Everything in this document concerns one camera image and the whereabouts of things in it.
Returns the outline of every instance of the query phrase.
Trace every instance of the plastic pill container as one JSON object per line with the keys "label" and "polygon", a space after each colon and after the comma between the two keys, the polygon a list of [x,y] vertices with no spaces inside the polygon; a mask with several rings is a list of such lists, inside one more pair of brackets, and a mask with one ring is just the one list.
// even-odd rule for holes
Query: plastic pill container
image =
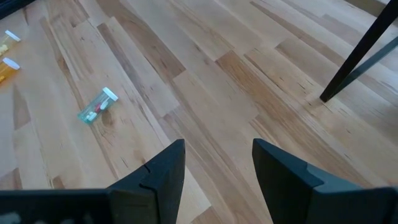
{"label": "plastic pill container", "polygon": [[17,35],[13,34],[9,30],[6,30],[6,34],[0,40],[0,56],[2,56],[4,53],[6,53],[6,51],[11,49],[20,41],[21,39],[17,37]]}
{"label": "plastic pill container", "polygon": [[78,117],[86,124],[91,124],[106,109],[108,109],[118,97],[107,87],[102,89],[95,99],[84,108]]}
{"label": "plastic pill container", "polygon": [[9,58],[3,58],[0,62],[0,83],[2,83],[7,78],[13,76],[20,66]]}

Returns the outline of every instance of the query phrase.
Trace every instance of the metal leg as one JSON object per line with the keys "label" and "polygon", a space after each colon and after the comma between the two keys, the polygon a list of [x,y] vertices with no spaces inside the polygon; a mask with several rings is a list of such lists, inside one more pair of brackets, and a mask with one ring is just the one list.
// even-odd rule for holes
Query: metal leg
{"label": "metal leg", "polygon": [[372,65],[377,63],[380,59],[386,56],[392,49],[389,50],[391,46],[395,44],[394,39],[390,44],[380,50],[378,53],[373,55],[369,60],[367,60],[361,67],[361,70],[356,70],[355,74],[350,74],[355,66],[361,61],[365,54],[370,50],[370,48],[376,43],[380,36],[386,31],[386,29],[397,19],[398,17],[398,0],[390,0],[386,8],[381,12],[380,16],[374,21],[373,25],[365,33],[363,38],[359,41],[358,45],[348,56],[347,60],[338,70],[336,75],[333,77],[331,82],[325,88],[320,98],[323,102],[327,102],[335,96],[344,87],[350,84],[355,78],[360,76],[362,73],[369,69]]}

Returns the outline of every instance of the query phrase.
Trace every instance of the light wood floor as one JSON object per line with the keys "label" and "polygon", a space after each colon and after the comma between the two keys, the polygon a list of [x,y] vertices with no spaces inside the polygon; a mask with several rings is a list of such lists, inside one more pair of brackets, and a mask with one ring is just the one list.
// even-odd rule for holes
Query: light wood floor
{"label": "light wood floor", "polygon": [[[178,138],[178,223],[272,223],[253,138],[398,185],[398,51],[318,99],[374,20],[343,0],[38,0],[0,21],[23,39],[0,86],[0,188],[107,187]],[[104,86],[119,101],[88,126]]]}

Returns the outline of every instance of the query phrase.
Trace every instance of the white cap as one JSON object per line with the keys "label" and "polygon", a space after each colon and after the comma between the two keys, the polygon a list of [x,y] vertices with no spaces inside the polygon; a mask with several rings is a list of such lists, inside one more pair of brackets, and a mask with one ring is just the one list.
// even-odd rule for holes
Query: white cap
{"label": "white cap", "polygon": [[8,65],[8,66],[10,66],[11,68],[13,68],[14,70],[18,70],[18,69],[21,68],[17,63],[15,63],[15,61],[13,61],[13,60],[11,60],[11,59],[9,59],[9,58],[3,58],[2,61],[3,61],[6,65]]}
{"label": "white cap", "polygon": [[106,93],[107,96],[110,97],[113,101],[119,99],[119,97],[116,96],[108,87],[103,88],[102,91],[104,91],[104,93]]}
{"label": "white cap", "polygon": [[21,38],[17,37],[17,35],[13,34],[11,31],[6,30],[6,34],[8,36],[10,36],[11,38],[13,38],[16,42],[20,42]]}

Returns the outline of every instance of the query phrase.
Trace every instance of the wood grain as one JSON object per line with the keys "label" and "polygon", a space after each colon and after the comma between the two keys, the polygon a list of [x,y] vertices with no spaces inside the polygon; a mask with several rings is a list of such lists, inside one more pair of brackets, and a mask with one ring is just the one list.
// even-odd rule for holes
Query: wood grain
{"label": "wood grain", "polygon": [[[36,0],[0,21],[22,38],[0,85],[0,189],[107,187],[179,138],[179,224],[272,223],[253,138],[397,185],[398,51],[319,99],[374,20],[344,0]],[[105,86],[118,102],[81,122]]]}

